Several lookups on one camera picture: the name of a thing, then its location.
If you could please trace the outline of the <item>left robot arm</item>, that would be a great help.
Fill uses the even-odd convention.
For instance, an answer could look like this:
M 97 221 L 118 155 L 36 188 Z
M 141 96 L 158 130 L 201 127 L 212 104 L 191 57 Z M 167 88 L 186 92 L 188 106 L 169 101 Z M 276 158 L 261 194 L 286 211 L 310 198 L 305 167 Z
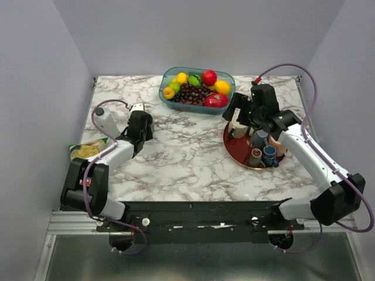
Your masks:
M 128 126 L 116 141 L 89 159 L 71 161 L 60 203 L 68 210 L 85 211 L 92 217 L 108 217 L 117 231 L 129 227 L 130 217 L 125 204 L 108 196 L 108 178 L 116 168 L 134 158 L 153 138 L 153 118 L 145 111 L 131 113 Z

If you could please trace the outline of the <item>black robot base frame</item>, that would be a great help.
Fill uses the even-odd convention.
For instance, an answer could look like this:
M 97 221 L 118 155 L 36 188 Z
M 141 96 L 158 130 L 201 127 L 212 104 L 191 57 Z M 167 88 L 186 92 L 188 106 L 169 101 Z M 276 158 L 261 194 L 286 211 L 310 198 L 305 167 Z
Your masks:
M 276 201 L 127 202 L 123 222 L 105 220 L 98 232 L 129 235 L 141 244 L 268 243 L 269 237 L 304 229 L 277 214 Z

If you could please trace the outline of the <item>cream ceramic mug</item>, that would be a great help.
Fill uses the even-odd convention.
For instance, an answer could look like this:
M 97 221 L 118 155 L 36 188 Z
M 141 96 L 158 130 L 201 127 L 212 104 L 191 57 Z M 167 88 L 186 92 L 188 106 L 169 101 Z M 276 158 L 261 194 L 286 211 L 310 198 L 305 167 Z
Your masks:
M 232 139 L 232 138 L 240 139 L 240 138 L 245 137 L 246 135 L 252 136 L 254 133 L 254 129 L 250 126 L 245 126 L 245 125 L 240 124 L 237 121 L 237 117 L 233 116 L 231 121 L 229 122 L 227 132 L 228 132 L 229 139 Z

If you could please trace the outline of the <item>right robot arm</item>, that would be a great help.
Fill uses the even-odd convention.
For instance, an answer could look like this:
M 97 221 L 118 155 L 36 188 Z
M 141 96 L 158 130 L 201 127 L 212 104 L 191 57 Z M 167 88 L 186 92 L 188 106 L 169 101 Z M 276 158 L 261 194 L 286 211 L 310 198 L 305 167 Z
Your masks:
M 363 176 L 335 163 L 302 130 L 301 120 L 292 111 L 281 110 L 273 86 L 255 85 L 250 95 L 234 93 L 223 118 L 269 133 L 298 159 L 321 192 L 314 199 L 280 201 L 269 216 L 274 228 L 283 229 L 296 219 L 316 219 L 329 226 L 359 209 L 366 184 Z

